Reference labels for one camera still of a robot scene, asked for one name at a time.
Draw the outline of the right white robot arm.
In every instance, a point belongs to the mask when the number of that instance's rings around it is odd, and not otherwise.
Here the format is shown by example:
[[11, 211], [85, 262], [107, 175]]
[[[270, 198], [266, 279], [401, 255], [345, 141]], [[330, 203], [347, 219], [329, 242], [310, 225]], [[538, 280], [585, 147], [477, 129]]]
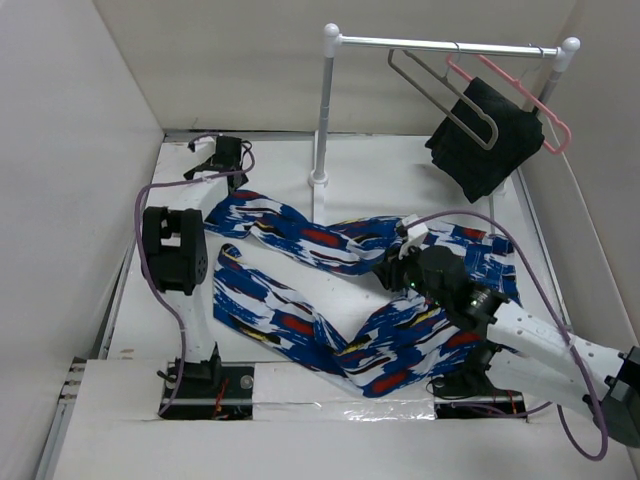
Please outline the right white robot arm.
[[434, 301], [446, 319], [482, 338], [462, 381], [473, 393], [516, 390], [566, 407], [627, 447], [639, 445], [639, 349], [601, 346], [529, 314], [466, 273], [445, 246], [406, 255], [394, 247], [373, 268], [384, 288], [408, 287]]

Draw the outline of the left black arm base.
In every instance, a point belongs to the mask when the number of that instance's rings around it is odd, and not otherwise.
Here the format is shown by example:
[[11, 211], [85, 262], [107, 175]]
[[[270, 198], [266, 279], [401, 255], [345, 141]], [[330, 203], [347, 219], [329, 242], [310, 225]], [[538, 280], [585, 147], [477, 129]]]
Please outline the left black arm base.
[[159, 417], [164, 420], [234, 421], [253, 418], [255, 364], [223, 362], [215, 349], [208, 361], [186, 363], [180, 385], [179, 360], [157, 376], [163, 381]]

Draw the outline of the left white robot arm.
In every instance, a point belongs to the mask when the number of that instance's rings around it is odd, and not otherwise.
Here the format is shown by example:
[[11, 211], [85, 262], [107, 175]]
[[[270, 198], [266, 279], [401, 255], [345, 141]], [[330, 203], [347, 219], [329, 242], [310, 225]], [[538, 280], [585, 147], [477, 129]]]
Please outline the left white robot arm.
[[222, 387], [223, 373], [202, 293], [209, 268], [205, 219], [247, 182], [243, 161], [255, 158], [249, 141], [226, 135], [200, 136], [188, 149], [202, 162], [171, 184], [177, 192], [169, 201], [151, 204], [142, 213], [143, 273], [178, 318], [181, 350], [167, 378], [182, 379], [208, 397]]

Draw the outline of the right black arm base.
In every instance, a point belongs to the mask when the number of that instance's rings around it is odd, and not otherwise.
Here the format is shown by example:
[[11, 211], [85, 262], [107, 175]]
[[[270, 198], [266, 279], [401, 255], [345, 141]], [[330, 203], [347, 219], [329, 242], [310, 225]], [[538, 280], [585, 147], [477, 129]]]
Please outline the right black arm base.
[[489, 361], [499, 350], [483, 342], [466, 356], [457, 370], [432, 378], [426, 386], [435, 400], [437, 419], [478, 419], [524, 414], [519, 392], [500, 390], [486, 376]]

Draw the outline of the blue patterned trousers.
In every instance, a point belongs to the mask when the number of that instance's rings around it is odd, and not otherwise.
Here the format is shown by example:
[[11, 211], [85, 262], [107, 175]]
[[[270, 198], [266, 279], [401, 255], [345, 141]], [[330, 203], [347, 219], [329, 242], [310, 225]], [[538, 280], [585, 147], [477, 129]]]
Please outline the blue patterned trousers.
[[223, 238], [214, 318], [368, 398], [459, 370], [479, 336], [414, 290], [383, 286], [383, 262], [402, 242], [398, 223], [377, 216], [324, 226], [265, 195], [231, 194], [205, 218]]

